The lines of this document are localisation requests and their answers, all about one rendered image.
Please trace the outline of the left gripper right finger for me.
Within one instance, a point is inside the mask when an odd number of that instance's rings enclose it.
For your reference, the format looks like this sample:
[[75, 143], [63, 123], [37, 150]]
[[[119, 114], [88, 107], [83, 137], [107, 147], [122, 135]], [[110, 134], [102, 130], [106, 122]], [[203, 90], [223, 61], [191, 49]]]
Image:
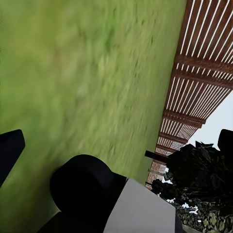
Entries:
[[233, 168], [233, 131], [222, 129], [217, 144], [220, 151]]

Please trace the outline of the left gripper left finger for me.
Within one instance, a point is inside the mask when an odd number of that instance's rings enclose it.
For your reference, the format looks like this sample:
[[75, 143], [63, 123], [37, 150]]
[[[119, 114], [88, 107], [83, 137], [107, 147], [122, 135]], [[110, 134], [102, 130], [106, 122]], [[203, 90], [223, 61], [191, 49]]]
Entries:
[[0, 187], [25, 148], [22, 130], [0, 134]]

